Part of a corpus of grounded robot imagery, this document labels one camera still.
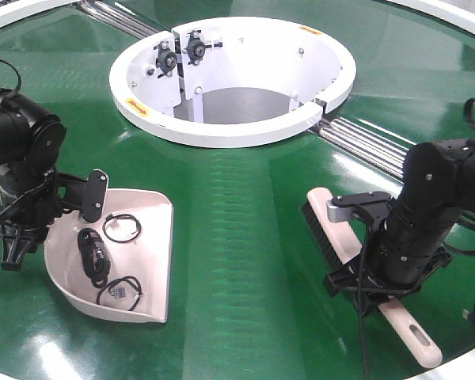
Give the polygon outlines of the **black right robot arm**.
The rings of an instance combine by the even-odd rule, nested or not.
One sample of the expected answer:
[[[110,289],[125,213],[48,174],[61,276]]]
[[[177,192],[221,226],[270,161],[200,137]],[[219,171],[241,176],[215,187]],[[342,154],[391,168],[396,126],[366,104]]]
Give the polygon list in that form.
[[[443,239],[464,211],[475,213],[475,139],[415,145],[406,154],[403,181],[396,199],[386,192],[332,198],[339,215],[368,230],[358,256],[325,277],[330,295],[405,296],[448,265]]]

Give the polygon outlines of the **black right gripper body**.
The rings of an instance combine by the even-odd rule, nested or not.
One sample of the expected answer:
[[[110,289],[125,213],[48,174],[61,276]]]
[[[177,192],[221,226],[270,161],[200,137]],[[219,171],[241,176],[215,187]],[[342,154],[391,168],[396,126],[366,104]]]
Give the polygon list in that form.
[[[355,283],[370,298],[401,298],[417,292],[435,271],[451,262],[443,240],[452,226],[452,222],[381,222],[378,230],[366,235],[365,246],[351,261]]]

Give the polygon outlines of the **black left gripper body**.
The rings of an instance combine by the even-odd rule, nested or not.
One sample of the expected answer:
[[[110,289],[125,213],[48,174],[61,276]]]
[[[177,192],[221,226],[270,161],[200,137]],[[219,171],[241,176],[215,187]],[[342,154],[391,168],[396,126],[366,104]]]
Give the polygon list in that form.
[[[55,167],[39,176],[0,167],[0,225],[44,227],[80,210],[87,180]]]

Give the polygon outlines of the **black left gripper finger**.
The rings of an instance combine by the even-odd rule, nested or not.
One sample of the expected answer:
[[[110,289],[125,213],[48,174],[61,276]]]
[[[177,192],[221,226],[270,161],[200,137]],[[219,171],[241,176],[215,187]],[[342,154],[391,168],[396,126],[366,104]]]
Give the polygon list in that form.
[[[3,245],[1,268],[6,271],[20,271],[26,254],[35,253],[47,235],[46,226],[24,228],[17,225],[0,225]]]

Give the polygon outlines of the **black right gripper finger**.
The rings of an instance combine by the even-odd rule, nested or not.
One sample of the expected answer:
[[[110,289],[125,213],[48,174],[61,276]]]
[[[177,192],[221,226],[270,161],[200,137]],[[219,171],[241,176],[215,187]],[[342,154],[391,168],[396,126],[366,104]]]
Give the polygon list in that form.
[[[323,285],[330,297],[343,291],[357,292],[361,289],[364,270],[352,265],[344,265],[323,279]]]

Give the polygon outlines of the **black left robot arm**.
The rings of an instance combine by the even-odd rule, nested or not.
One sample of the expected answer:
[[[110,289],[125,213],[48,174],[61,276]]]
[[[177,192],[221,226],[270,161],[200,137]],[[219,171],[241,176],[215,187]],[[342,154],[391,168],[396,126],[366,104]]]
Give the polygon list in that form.
[[[20,93],[0,88],[0,238],[4,270],[21,269],[55,219],[83,205],[86,180],[56,168],[67,129]]]

